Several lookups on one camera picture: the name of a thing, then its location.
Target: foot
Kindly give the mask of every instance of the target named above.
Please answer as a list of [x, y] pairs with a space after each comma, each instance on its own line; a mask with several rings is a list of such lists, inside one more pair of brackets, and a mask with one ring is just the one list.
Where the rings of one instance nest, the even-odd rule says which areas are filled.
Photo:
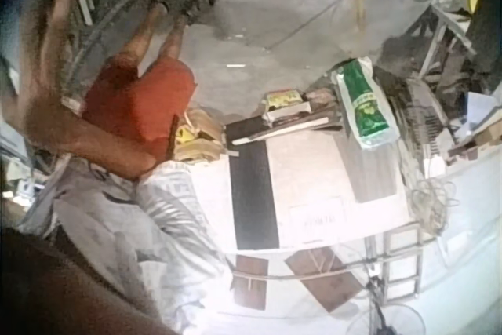
[[192, 25], [201, 13], [213, 7], [215, 0], [190, 0], [186, 3], [181, 14], [187, 18], [187, 24]]

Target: black stripe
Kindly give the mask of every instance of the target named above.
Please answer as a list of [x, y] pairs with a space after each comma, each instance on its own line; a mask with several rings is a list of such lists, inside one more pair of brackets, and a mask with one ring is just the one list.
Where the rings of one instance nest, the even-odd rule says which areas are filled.
[[239, 152], [238, 157], [230, 157], [235, 237], [239, 250], [279, 247], [267, 145], [265, 141], [231, 145], [232, 140], [251, 135], [262, 124], [261, 118], [255, 117], [226, 128], [228, 148]]

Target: white cloth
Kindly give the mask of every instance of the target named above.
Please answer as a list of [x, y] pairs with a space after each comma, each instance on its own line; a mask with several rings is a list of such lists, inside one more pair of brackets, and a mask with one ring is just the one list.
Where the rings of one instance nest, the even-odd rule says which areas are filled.
[[202, 331], [231, 273], [184, 164], [165, 162], [135, 187], [73, 158], [54, 186], [53, 214], [98, 273], [178, 333]]

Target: fan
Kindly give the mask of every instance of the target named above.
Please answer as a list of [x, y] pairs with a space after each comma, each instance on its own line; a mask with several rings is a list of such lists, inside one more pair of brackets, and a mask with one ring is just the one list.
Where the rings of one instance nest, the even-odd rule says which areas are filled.
[[425, 335], [425, 324], [409, 306], [394, 304], [380, 309], [376, 305], [350, 324], [347, 335]]

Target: person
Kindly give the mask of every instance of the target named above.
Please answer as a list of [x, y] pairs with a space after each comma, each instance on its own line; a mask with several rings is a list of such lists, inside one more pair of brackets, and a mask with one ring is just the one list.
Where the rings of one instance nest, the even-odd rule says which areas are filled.
[[[184, 28], [212, 3], [191, 2], [138, 77], [167, 14], [152, 2], [97, 76], [80, 118], [61, 104], [58, 82], [71, 0], [54, 0], [49, 12], [44, 0], [26, 0], [20, 95], [11, 98], [7, 118], [33, 144], [72, 157], [18, 227], [38, 237], [2, 231], [2, 306], [14, 311], [17, 325], [43, 333], [197, 333], [229, 289], [230, 270], [190, 170], [169, 160], [174, 119], [195, 89], [178, 60]], [[51, 249], [41, 240], [47, 235], [65, 239], [70, 251]]]

